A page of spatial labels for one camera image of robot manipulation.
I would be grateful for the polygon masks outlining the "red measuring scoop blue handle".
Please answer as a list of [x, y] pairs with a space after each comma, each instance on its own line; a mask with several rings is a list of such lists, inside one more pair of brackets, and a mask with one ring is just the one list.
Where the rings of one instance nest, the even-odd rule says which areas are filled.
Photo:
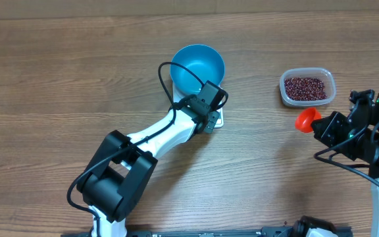
[[295, 120], [295, 128], [300, 132], [310, 133], [313, 131], [312, 122], [321, 118], [321, 114], [315, 107], [309, 107], [299, 114]]

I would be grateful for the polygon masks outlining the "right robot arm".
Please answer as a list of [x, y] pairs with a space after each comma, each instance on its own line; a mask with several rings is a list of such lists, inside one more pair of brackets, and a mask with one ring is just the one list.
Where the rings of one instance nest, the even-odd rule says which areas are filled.
[[371, 234], [379, 236], [379, 93], [352, 91], [349, 100], [352, 106], [347, 116], [334, 111], [312, 121], [315, 139], [327, 147], [314, 158], [371, 183]]

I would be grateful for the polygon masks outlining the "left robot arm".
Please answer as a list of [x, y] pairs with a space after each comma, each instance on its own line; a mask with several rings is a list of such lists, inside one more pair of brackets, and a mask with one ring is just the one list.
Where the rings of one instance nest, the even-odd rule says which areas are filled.
[[93, 215], [90, 236], [125, 236], [125, 219], [158, 159], [196, 134], [211, 133], [227, 100], [228, 93], [208, 81], [198, 94], [174, 102], [167, 116], [149, 128], [127, 136], [109, 133], [76, 182]]

